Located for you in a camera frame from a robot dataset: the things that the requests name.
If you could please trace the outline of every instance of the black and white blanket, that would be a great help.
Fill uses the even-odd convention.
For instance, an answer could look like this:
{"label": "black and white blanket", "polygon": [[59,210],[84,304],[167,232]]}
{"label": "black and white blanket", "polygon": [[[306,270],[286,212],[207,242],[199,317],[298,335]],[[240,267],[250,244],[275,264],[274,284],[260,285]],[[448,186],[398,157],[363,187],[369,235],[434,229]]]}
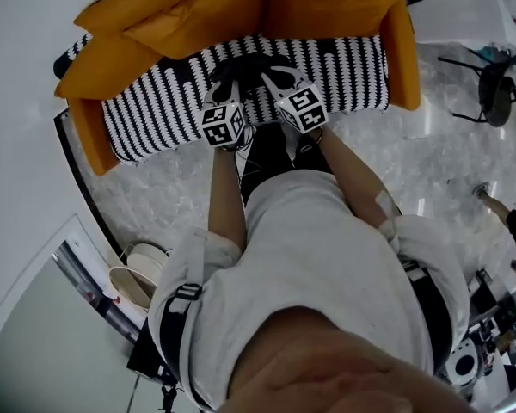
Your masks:
{"label": "black and white blanket", "polygon": [[[84,35],[55,63],[61,78],[91,39]],[[380,36],[326,40],[269,40],[259,34],[227,41],[182,60],[161,59],[115,98],[103,101],[111,145],[130,163],[201,139],[198,112],[210,73],[225,59],[263,52],[287,56],[313,81],[329,112],[386,109],[388,65]],[[251,124],[276,119],[265,87],[242,94]]]}

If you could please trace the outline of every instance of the white wall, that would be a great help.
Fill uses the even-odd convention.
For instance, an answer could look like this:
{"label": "white wall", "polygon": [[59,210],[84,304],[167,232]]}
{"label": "white wall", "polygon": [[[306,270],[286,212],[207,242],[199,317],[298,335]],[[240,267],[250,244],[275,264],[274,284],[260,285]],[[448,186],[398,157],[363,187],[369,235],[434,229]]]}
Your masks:
{"label": "white wall", "polygon": [[[124,412],[136,380],[130,348],[49,261],[0,333],[0,413]],[[160,385],[141,379],[131,413],[161,406]],[[181,393],[175,411],[196,408]]]}
{"label": "white wall", "polygon": [[[94,0],[0,0],[0,307],[22,274],[72,216],[101,255],[114,253],[71,175],[53,125],[52,65],[82,30],[72,24]],[[0,328],[4,317],[0,317]]]}

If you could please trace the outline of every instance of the orange cushion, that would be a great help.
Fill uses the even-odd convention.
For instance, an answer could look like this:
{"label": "orange cushion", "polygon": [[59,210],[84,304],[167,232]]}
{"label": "orange cushion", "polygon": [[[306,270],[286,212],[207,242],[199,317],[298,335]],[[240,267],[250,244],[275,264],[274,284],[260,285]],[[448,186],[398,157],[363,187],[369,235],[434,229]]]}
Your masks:
{"label": "orange cushion", "polygon": [[269,38],[368,37],[396,0],[270,0],[263,34]]}
{"label": "orange cushion", "polygon": [[149,47],[122,35],[94,37],[61,78],[55,96],[114,98],[160,58]]}
{"label": "orange cushion", "polygon": [[380,37],[388,61],[390,104],[416,110],[421,105],[421,80],[413,26],[405,0],[392,5],[382,21]]}
{"label": "orange cushion", "polygon": [[183,59],[222,41],[260,31],[266,0],[182,0],[125,35],[165,57]]}
{"label": "orange cushion", "polygon": [[181,0],[100,0],[85,9],[75,24],[93,35],[115,34]]}
{"label": "orange cushion", "polygon": [[90,167],[98,176],[104,175],[119,159],[114,155],[101,101],[69,99],[69,110]]}

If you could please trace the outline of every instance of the white floor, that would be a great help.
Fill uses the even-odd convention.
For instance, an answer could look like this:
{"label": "white floor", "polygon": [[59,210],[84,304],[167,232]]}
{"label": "white floor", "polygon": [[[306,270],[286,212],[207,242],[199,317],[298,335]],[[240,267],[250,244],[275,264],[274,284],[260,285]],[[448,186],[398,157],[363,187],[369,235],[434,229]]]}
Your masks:
{"label": "white floor", "polygon": [[[439,55],[483,65],[460,46],[419,46],[418,111],[390,107],[333,115],[331,126],[384,180],[404,213],[438,220],[467,274],[481,267],[504,271],[511,286],[512,239],[470,191],[479,182],[492,182],[494,196],[516,207],[516,104],[501,129],[452,118],[449,110],[479,114],[477,76],[439,62]],[[212,150],[204,142],[96,177],[70,121],[66,128],[90,192],[122,245],[149,240],[171,248],[190,225],[206,225]]]}

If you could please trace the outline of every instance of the cable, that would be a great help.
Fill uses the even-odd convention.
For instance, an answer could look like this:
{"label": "cable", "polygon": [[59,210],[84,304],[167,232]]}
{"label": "cable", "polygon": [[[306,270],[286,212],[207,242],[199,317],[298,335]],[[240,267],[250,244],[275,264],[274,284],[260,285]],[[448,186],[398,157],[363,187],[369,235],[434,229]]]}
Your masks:
{"label": "cable", "polygon": [[136,394],[136,390],[138,389],[138,383],[139,375],[136,378],[136,381],[134,382],[134,387],[132,388],[132,395],[130,396],[130,401],[128,401],[128,408],[126,409],[126,413],[130,413],[130,410],[132,409],[132,403],[134,402],[134,395]]}
{"label": "cable", "polygon": [[241,155],[241,153],[243,151],[246,151],[252,145],[252,141],[254,140],[255,133],[256,133],[256,127],[255,126],[249,126],[245,130],[244,133],[246,133],[247,131],[249,132],[248,136],[245,137],[245,140],[243,141],[242,144],[237,145],[237,147],[235,149],[235,154],[236,154],[236,156],[239,156],[243,161],[245,161],[245,169],[246,169],[247,163],[252,163],[253,165],[255,165],[257,167],[257,170],[250,171],[249,173],[244,173],[243,172],[243,175],[241,176],[239,174],[239,169],[237,169],[237,180],[239,181],[239,187],[241,186],[241,181],[243,180],[243,178],[245,176],[253,175],[253,174],[259,173],[261,171],[261,166],[258,163],[254,162],[254,161],[250,161],[245,156]]}

